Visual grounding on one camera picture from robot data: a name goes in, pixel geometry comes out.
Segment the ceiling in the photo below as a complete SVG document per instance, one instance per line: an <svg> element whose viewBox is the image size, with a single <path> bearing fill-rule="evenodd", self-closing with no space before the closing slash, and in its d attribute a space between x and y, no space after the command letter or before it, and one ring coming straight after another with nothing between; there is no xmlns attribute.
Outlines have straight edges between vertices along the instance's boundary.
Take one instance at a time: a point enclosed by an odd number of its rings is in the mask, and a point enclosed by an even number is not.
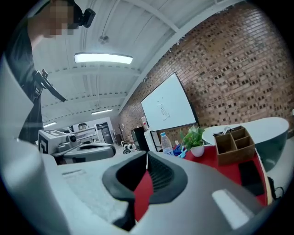
<svg viewBox="0 0 294 235"><path fill-rule="evenodd" d="M241 0L75 0L96 16L90 28L72 35L44 39L33 51L37 70L67 100L61 103L44 90L44 124L65 127L118 115L136 87L156 62L181 37L211 15ZM101 44L106 35L109 42ZM131 64L75 63L77 52L116 53L133 57ZM112 108L112 112L91 115Z"/></svg>

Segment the brick wall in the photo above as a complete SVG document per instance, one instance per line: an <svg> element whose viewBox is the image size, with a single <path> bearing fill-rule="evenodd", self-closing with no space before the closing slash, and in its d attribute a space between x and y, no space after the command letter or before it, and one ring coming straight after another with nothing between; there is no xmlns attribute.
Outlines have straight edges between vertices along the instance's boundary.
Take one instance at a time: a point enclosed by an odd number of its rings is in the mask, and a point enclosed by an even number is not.
<svg viewBox="0 0 294 235"><path fill-rule="evenodd" d="M111 116L110 117L110 121L111 121L111 124L112 124L112 128L115 130L115 132L117 134L120 134L120 130L119 130L119 122L120 122L120 119L119 119L119 117L117 117L117 116Z"/></svg>
<svg viewBox="0 0 294 235"><path fill-rule="evenodd" d="M202 127L283 117L294 128L292 61L272 23L249 3L211 16L160 59L120 114L124 137L132 141L130 130L142 126L141 101L173 72ZM165 132L180 138L179 128Z"/></svg>

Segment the sticker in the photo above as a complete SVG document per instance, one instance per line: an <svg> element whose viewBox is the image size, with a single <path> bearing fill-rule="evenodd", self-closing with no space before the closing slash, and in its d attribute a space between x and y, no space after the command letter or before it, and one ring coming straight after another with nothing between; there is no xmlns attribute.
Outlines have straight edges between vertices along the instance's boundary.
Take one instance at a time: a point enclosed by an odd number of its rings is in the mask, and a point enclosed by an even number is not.
<svg viewBox="0 0 294 235"><path fill-rule="evenodd" d="M39 135L38 148L40 153L48 154L48 140L46 140L42 135Z"/></svg>

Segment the person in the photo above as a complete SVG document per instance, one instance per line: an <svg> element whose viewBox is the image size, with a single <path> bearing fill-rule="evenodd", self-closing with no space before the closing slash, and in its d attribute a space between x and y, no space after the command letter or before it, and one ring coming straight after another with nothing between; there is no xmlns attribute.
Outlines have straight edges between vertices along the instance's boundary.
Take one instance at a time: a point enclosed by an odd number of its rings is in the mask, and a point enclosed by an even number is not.
<svg viewBox="0 0 294 235"><path fill-rule="evenodd" d="M16 80L34 104L19 139L35 144L38 131L44 129L41 95L36 93L33 77L33 49L44 38L61 35L64 29L78 28L77 20L82 16L74 0L50 0L33 17L24 19L12 35L4 54Z"/></svg>

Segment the water bottle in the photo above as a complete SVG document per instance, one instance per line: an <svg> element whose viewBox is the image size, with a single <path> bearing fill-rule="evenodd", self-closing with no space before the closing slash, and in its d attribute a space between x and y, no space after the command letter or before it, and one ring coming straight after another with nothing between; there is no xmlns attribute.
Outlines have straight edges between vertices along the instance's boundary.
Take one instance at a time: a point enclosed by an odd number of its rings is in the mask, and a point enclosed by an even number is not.
<svg viewBox="0 0 294 235"><path fill-rule="evenodd" d="M165 154L174 156L173 147L171 146L169 138L165 135L165 132L161 133L161 146Z"/></svg>

